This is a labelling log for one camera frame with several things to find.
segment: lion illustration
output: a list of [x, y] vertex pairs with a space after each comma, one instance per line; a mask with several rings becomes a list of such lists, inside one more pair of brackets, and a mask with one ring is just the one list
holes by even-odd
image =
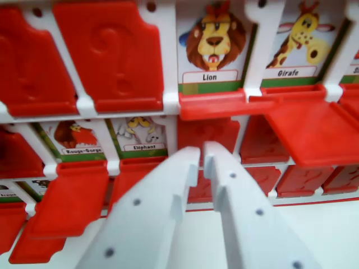
[[190, 63], [205, 71], [216, 71], [233, 62], [243, 51], [246, 30], [229, 11], [229, 1], [206, 7], [206, 16], [179, 37]]

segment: red plastic tile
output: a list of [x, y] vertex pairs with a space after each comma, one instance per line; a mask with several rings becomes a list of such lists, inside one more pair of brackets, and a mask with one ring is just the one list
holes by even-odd
[[289, 166], [277, 185], [278, 197], [311, 196], [333, 172], [332, 167]]
[[240, 154], [243, 164], [276, 163], [289, 160], [289, 153], [262, 115], [251, 116]]
[[0, 204], [0, 255], [11, 249], [26, 216], [24, 203]]
[[298, 165], [359, 163], [359, 121], [337, 103], [286, 101], [266, 118]]
[[229, 152], [236, 146], [240, 124], [231, 118], [186, 122], [178, 118], [178, 149], [187, 146], [203, 147], [205, 141], [221, 143]]
[[22, 135], [0, 128], [0, 178], [43, 176], [40, 157]]
[[274, 166], [269, 167], [248, 167], [248, 173], [257, 181], [259, 187], [268, 196], [268, 193], [274, 188], [281, 173]]
[[9, 113], [77, 114], [75, 90], [51, 34], [28, 25], [20, 9], [3, 7], [0, 36], [0, 100]]
[[188, 203], [212, 202], [211, 181], [205, 179], [203, 171], [199, 171], [197, 186], [191, 187], [188, 194]]
[[243, 89], [233, 92], [213, 94], [179, 94], [180, 116], [183, 120], [202, 120], [231, 117], [235, 115], [263, 114], [273, 108], [277, 102], [262, 100], [253, 96], [246, 101]]
[[61, 163], [28, 224], [32, 238], [80, 236], [101, 215], [109, 182], [106, 161]]
[[163, 109], [159, 31], [136, 3], [57, 3], [53, 12], [97, 111]]
[[355, 192], [359, 187], [359, 165], [339, 166], [323, 184], [326, 194]]
[[114, 203], [166, 158], [161, 156], [121, 160], [119, 165], [121, 172], [114, 181], [109, 211]]
[[344, 93], [339, 103], [346, 111], [359, 120], [359, 84], [341, 85]]
[[14, 247], [9, 263], [47, 263], [52, 255], [62, 250], [66, 238], [61, 239], [33, 239], [29, 234], [29, 227], [34, 221], [32, 217]]

